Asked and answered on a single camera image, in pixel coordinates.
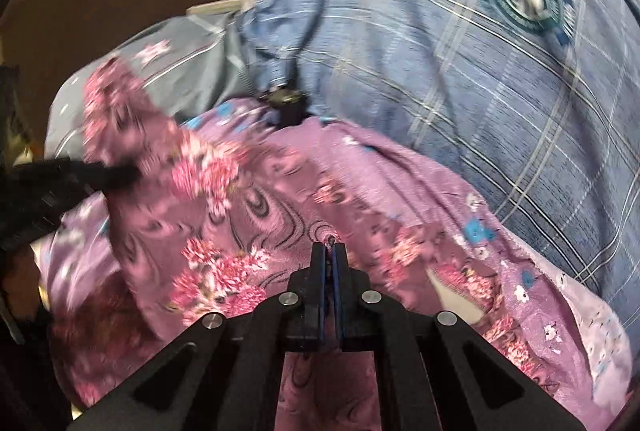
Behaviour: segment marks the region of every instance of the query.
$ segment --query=pink floral fabric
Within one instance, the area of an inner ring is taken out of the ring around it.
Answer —
[[[474,328],[549,395],[590,429],[612,420],[593,402],[562,295],[454,173],[386,139],[368,144],[366,130],[357,143],[345,137],[330,159],[338,164],[328,164],[313,151],[317,120],[273,133],[251,100],[178,126],[118,60],[94,72],[85,94],[86,158],[136,162],[143,178],[89,199],[44,246],[58,370],[79,403],[94,403],[203,314],[241,315],[283,291],[312,243],[333,236],[373,287],[411,310],[443,308],[434,272],[482,311]],[[346,148],[370,166],[356,181],[337,177]],[[386,188],[374,186],[380,178]],[[412,194],[402,196],[404,187]],[[508,267],[522,275],[520,294]],[[92,284],[83,295],[72,288],[78,274]],[[540,335],[545,321],[562,335],[558,354],[530,326],[533,313]],[[92,337],[103,323],[113,342]],[[372,368],[366,353],[287,357],[277,429],[379,429]]]

